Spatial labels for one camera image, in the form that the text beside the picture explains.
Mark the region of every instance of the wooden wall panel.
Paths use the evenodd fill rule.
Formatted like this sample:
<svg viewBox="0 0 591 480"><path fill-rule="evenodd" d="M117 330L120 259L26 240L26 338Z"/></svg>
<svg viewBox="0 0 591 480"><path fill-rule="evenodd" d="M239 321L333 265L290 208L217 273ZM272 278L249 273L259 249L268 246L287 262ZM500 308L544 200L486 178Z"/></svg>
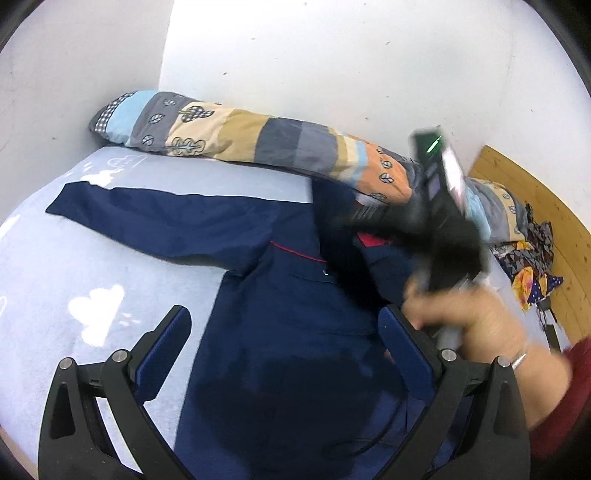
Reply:
<svg viewBox="0 0 591 480"><path fill-rule="evenodd" d="M552 293L552 310L577 342L591 335L591 234L570 209L545 185L491 147L484 147L469 175L505 185L523 203L534 208L537 222L552 223L553 274L564 284Z"/></svg>
<svg viewBox="0 0 591 480"><path fill-rule="evenodd" d="M39 474L37 471L37 466L31 461L31 459L25 455L25 453L21 450L21 448L14 442L9 436L8 433L0 426L0 438L4 441L8 449L14 455L14 458L25 468L29 474L37 479L39 478Z"/></svg>

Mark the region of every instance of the patterned pillowcase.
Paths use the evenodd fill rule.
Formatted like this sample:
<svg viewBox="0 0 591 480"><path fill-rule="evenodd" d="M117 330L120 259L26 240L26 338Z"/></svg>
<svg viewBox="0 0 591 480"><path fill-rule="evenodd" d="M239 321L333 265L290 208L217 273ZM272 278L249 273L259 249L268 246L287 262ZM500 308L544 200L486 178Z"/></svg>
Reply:
<svg viewBox="0 0 591 480"><path fill-rule="evenodd" d="M501 184L490 180L466 179L484 207L491 227L489 243L518 242L527 234L527 213L519 200Z"/></svg>
<svg viewBox="0 0 591 480"><path fill-rule="evenodd" d="M95 115L90 130L147 152L203 155L329 176L379 200L405 203L412 194L406 169L371 142L324 125L174 92L126 93Z"/></svg>

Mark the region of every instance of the metal screw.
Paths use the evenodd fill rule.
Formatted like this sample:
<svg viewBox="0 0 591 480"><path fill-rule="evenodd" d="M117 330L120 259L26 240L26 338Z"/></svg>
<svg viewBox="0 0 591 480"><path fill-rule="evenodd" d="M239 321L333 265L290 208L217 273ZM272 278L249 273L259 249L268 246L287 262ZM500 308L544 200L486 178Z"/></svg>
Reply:
<svg viewBox="0 0 591 480"><path fill-rule="evenodd" d="M511 360L509 360L507 357L502 356L502 355L496 359L496 363L498 363L503 368L507 368L507 367L511 366Z"/></svg>
<svg viewBox="0 0 591 480"><path fill-rule="evenodd" d="M118 364L120 364L126 358L127 352L125 350L117 350L115 353L113 353L113 361L117 362Z"/></svg>
<svg viewBox="0 0 591 480"><path fill-rule="evenodd" d="M62 370L68 370L72 366L72 359L69 357L63 358L59 365Z"/></svg>
<svg viewBox="0 0 591 480"><path fill-rule="evenodd" d="M453 362L457 358L457 353L450 348L441 351L441 358L446 362Z"/></svg>

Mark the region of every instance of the patterned fabric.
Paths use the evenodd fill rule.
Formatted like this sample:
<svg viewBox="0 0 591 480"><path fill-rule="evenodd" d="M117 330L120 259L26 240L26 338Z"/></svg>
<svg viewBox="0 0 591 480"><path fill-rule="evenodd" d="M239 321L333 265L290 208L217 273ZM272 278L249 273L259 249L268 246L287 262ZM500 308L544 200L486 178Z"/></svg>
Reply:
<svg viewBox="0 0 591 480"><path fill-rule="evenodd" d="M523 205L501 184L490 180L466 179L466 185L478 195L491 228L489 243L525 240L527 214Z"/></svg>
<svg viewBox="0 0 591 480"><path fill-rule="evenodd" d="M491 239L491 226L488 224L482 202L471 189L466 189L466 218L474 222L480 233L480 239L487 243Z"/></svg>
<svg viewBox="0 0 591 480"><path fill-rule="evenodd" d="M371 142L311 122L173 92L148 93L139 113L119 115L112 125L113 113L126 109L133 93L122 95L95 116L90 130L114 143L175 157L203 155L320 174L383 201L404 203L411 196L408 166L400 163L408 159Z"/></svg>
<svg viewBox="0 0 591 480"><path fill-rule="evenodd" d="M513 279L512 289L521 309L527 312L531 305L529 303L531 288L534 284L534 271L531 267L521 270Z"/></svg>
<svg viewBox="0 0 591 480"><path fill-rule="evenodd" d="M507 273L521 307L544 300L562 285L564 279L550 274L554 262L552 225L537 224L531 205L525 206L528 219L527 242L519 241L492 249L492 253Z"/></svg>

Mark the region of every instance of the human hand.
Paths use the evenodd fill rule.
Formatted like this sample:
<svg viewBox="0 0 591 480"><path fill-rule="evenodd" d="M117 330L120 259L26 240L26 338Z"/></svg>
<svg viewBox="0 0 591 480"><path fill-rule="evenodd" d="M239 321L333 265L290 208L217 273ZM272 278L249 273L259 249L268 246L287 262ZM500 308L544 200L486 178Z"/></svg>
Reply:
<svg viewBox="0 0 591 480"><path fill-rule="evenodd" d="M402 312L417 329L433 324L461 327L462 354L468 360L491 363L497 356L514 359L526 350L515 376L531 429L550 415L569 389L572 369L568 360L546 346L528 346L523 325L487 287L418 294L417 283L411 279Z"/></svg>
<svg viewBox="0 0 591 480"><path fill-rule="evenodd" d="M402 312L416 329L433 324L461 327L462 354L469 360L491 363L499 355L511 359L527 342L523 325L497 293L484 286L419 294L411 278Z"/></svg>

